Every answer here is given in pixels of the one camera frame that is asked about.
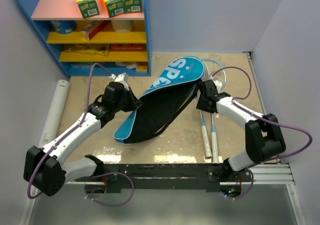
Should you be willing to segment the blue badminton racket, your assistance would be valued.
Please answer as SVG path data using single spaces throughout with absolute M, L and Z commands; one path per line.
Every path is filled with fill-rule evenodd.
M 222 82 L 222 88 L 223 89 L 226 86 L 226 73 L 224 70 L 218 72 L 215 76 L 213 74 L 218 71 L 219 69 L 222 69 L 223 66 L 216 60 L 212 58 L 203 58 L 204 62 L 207 64 L 208 67 L 208 75 L 207 79 L 211 80 L 219 80 Z M 217 140 L 217 132 L 216 127 L 214 123 L 214 114 L 211 114 L 211 149 L 212 149 L 212 163 L 213 164 L 219 164 L 219 150 L 218 150 L 218 140 Z
M 207 64 L 204 62 L 204 60 L 196 55 L 187 55 L 186 57 L 197 59 L 202 63 L 202 65 L 204 66 L 204 75 L 202 78 L 206 79 L 208 77 L 209 69 L 208 69 Z M 210 147 L 209 136 L 207 133 L 207 127 L 205 124 L 205 120 L 203 118 L 203 112 L 201 110 L 199 110 L 199 114 L 200 114 L 201 134 L 202 134 L 202 139 L 203 139 L 205 158 L 209 159 L 213 156 L 212 151 L 211 151 L 211 147 Z

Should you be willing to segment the blue sport racket bag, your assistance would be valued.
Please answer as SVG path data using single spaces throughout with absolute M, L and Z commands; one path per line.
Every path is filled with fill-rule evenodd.
M 172 61 L 139 97 L 142 105 L 114 132 L 114 140 L 135 144 L 163 133 L 197 96 L 197 85 L 205 71 L 197 58 L 182 57 Z

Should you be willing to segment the white shuttlecock tube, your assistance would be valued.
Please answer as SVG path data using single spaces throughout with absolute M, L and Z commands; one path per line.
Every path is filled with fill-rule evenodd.
M 44 127 L 40 136 L 38 147 L 41 148 L 53 141 L 58 132 L 62 113 L 65 107 L 70 83 L 67 80 L 58 80 L 53 97 L 45 119 Z

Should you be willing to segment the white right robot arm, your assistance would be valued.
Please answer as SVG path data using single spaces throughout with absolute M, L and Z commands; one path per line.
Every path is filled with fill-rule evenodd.
M 264 115 L 248 109 L 228 93 L 219 93 L 212 80 L 199 80 L 197 86 L 200 91 L 197 109 L 223 115 L 244 130 L 244 151 L 225 159 L 222 165 L 217 166 L 217 170 L 227 181 L 235 181 L 242 170 L 273 159 L 286 150 L 278 119 L 274 114 Z

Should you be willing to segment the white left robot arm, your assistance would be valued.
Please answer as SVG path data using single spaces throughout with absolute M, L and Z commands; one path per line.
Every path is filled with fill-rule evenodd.
M 117 112 L 131 112 L 141 106 L 132 89 L 120 82 L 110 82 L 104 93 L 87 106 L 80 118 L 64 133 L 43 147 L 32 146 L 26 153 L 23 178 L 28 182 L 27 197 L 35 199 L 35 187 L 48 197 L 65 183 L 80 178 L 99 181 L 104 175 L 103 162 L 92 155 L 67 162 L 68 157 L 91 135 L 114 119 Z

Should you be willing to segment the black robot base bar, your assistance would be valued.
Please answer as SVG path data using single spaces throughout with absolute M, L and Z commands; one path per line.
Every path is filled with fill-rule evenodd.
M 249 169 L 226 175 L 223 165 L 212 163 L 154 163 L 154 164 L 104 164 L 94 175 L 107 175 L 106 191 L 118 193 L 130 189 L 130 182 L 118 175 L 130 177 L 134 188 L 152 190 L 205 190 L 226 192 L 237 182 L 249 183 L 252 178 Z

